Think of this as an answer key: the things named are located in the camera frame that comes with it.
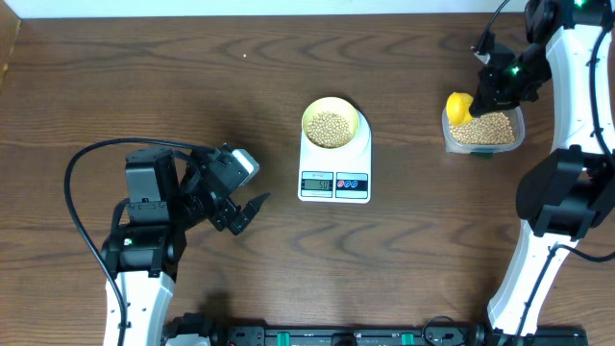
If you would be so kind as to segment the yellow plastic measuring scoop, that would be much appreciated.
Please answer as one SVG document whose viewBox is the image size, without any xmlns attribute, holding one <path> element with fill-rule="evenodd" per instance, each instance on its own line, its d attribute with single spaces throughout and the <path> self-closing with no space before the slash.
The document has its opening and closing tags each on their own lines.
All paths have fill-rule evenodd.
<svg viewBox="0 0 615 346">
<path fill-rule="evenodd" d="M 470 106 L 474 98 L 468 93 L 453 92 L 447 99 L 446 114 L 449 123 L 458 127 L 468 124 L 473 116 L 470 113 Z"/>
</svg>

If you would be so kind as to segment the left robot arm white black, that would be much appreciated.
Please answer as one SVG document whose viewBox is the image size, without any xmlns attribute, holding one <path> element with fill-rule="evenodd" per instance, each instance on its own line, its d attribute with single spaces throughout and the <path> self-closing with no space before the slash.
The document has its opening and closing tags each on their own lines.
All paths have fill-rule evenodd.
<svg viewBox="0 0 615 346">
<path fill-rule="evenodd" d="M 241 234 L 267 195 L 245 206 L 231 198 L 259 170 L 244 149 L 222 146 L 186 155 L 163 147 L 133 151 L 126 158 L 129 196 L 114 209 L 102 258 L 107 283 L 107 345 L 223 344 L 208 323 L 186 323 L 164 336 L 186 232 L 209 221 L 219 232 Z"/>
</svg>

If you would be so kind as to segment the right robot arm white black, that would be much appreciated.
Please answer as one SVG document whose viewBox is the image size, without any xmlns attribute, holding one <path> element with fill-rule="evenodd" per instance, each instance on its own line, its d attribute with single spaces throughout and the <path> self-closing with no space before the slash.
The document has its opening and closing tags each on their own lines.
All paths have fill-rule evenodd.
<svg viewBox="0 0 615 346">
<path fill-rule="evenodd" d="M 489 301 L 486 345 L 522 345 L 536 338 L 544 300 L 563 261 L 614 208 L 614 125 L 608 50 L 614 4 L 529 1 L 528 47 L 516 55 L 484 29 L 473 48 L 483 63 L 469 113 L 516 109 L 553 83 L 551 153 L 518 185 L 519 239 L 504 280 Z"/>
</svg>

